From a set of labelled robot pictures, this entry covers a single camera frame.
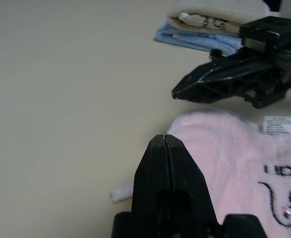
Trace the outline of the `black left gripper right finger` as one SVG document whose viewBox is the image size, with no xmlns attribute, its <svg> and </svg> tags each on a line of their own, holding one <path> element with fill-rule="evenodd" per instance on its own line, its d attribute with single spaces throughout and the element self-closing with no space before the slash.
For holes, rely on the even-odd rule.
<svg viewBox="0 0 291 238">
<path fill-rule="evenodd" d="M 205 178 L 181 140 L 166 135 L 171 179 L 171 210 L 179 221 L 216 223 Z"/>
</svg>

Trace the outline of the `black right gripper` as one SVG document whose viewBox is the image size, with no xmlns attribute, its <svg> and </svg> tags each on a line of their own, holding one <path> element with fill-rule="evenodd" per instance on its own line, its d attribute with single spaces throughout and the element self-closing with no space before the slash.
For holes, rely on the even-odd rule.
<svg viewBox="0 0 291 238">
<path fill-rule="evenodd" d="M 210 104 L 238 96 L 256 109 L 269 106 L 291 89 L 291 19 L 265 17 L 240 27 L 244 50 L 225 57 L 219 50 L 211 61 L 187 74 L 172 98 Z"/>
</svg>

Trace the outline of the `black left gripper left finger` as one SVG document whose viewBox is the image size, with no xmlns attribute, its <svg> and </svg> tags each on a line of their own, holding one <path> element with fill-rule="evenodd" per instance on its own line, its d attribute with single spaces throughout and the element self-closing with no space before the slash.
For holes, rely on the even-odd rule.
<svg viewBox="0 0 291 238">
<path fill-rule="evenodd" d="M 154 136 L 145 150 L 134 176 L 134 211 L 158 222 L 158 194 L 170 188 L 164 136 Z"/>
</svg>

